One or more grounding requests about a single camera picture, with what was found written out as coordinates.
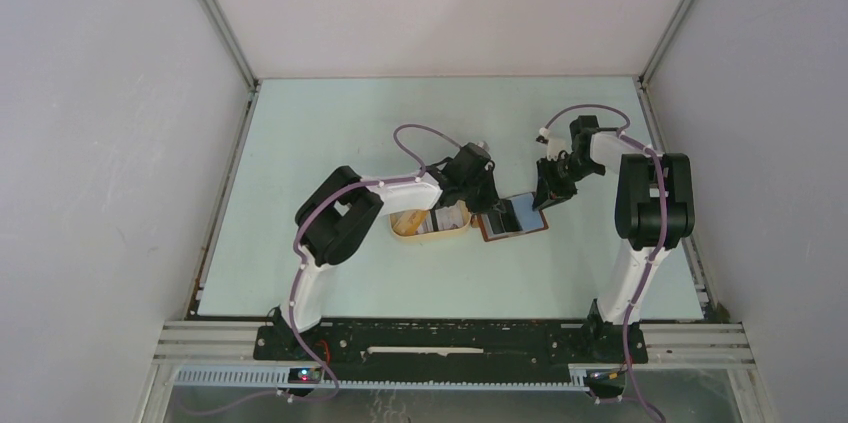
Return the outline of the brown leather card holder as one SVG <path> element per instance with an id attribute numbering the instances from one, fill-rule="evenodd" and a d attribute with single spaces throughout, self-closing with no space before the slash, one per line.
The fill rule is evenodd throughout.
<path id="1" fill-rule="evenodd" d="M 484 242 L 525 236 L 549 229 L 541 210 L 533 208 L 534 192 L 502 199 L 498 209 L 476 216 Z"/>

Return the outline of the orange VIP card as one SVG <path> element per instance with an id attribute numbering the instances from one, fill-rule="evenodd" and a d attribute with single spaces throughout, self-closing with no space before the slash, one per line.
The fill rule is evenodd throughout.
<path id="1" fill-rule="evenodd" d="M 390 216 L 392 231 L 401 237 L 413 236 L 427 216 L 426 210 L 407 210 L 392 214 Z"/>

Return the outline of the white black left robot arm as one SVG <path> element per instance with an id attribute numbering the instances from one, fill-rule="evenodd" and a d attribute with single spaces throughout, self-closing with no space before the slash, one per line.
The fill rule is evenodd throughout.
<path id="1" fill-rule="evenodd" d="M 330 271 L 359 250 L 377 220 L 459 202 L 473 214 L 502 209 L 496 163 L 480 145 L 462 145 L 435 164 L 416 161 L 416 171 L 387 177 L 366 177 L 340 166 L 296 212 L 292 250 L 299 262 L 289 294 L 278 306 L 282 329 L 277 345 L 290 358 L 304 359 L 314 351 L 312 328 L 323 318 Z"/>

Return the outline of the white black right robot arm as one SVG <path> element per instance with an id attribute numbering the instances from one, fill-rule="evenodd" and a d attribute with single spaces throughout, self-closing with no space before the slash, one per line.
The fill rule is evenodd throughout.
<path id="1" fill-rule="evenodd" d="M 640 320 L 640 306 L 656 270 L 694 229 L 691 163 L 682 153 L 660 153 L 622 129 L 603 128 L 582 115 L 569 126 L 569 140 L 540 129 L 546 154 L 536 163 L 533 207 L 564 203 L 588 176 L 618 177 L 614 226 L 621 247 L 611 278 L 583 325 L 585 354 L 606 361 L 628 344 Z"/>

